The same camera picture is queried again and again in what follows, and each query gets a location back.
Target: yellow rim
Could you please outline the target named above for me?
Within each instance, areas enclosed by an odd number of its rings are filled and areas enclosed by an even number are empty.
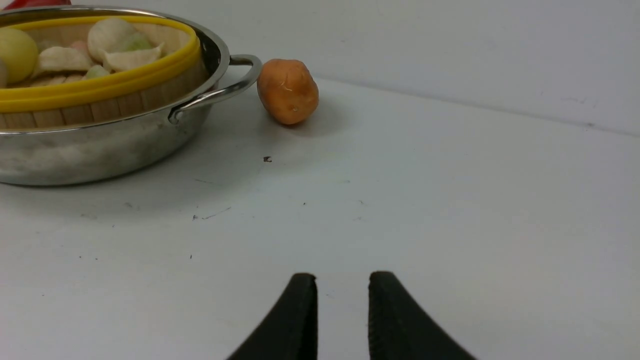
[[[87,24],[109,16],[76,17],[28,22],[11,26],[20,30],[52,26]],[[111,99],[163,83],[189,69],[200,59],[200,41],[188,25],[169,19],[144,16],[119,16],[132,23],[169,26],[189,35],[189,42],[178,51],[137,69],[111,74],[103,78],[76,83],[34,88],[0,89],[0,113],[43,111],[66,108]]]

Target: red object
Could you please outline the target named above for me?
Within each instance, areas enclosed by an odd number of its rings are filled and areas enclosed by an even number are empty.
[[[71,0],[14,0],[11,4],[7,5],[4,10],[61,5],[71,5]]]

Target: wooden basket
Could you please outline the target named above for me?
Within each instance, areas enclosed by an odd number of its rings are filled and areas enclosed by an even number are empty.
[[[36,42],[69,46],[86,41],[93,24],[106,18],[54,19],[11,27],[24,30]],[[0,89],[0,129],[78,127],[139,115],[184,97],[207,80],[200,41],[190,26],[156,17],[119,18],[146,34],[154,45],[164,43],[163,57],[101,78],[70,82],[78,75],[57,76],[51,80],[59,85],[38,86],[27,81]]]

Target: metal handle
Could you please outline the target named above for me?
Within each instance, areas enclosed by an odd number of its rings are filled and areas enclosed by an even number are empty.
[[[174,107],[169,114],[169,122],[176,125],[186,110],[211,105],[218,101],[227,100],[237,94],[240,94],[258,80],[258,76],[262,70],[262,62],[254,55],[231,55],[229,65],[250,65],[251,69],[249,69],[249,72],[247,72],[240,81],[233,85],[200,94],[193,99]]]

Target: yellow potato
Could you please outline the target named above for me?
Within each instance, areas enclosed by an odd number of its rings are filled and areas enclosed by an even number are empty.
[[[0,60],[6,65],[7,83],[19,83],[33,72],[38,46],[24,31],[0,28]]]
[[[258,96],[279,123],[293,125],[309,118],[318,107],[318,86],[302,61],[273,59],[262,67]]]

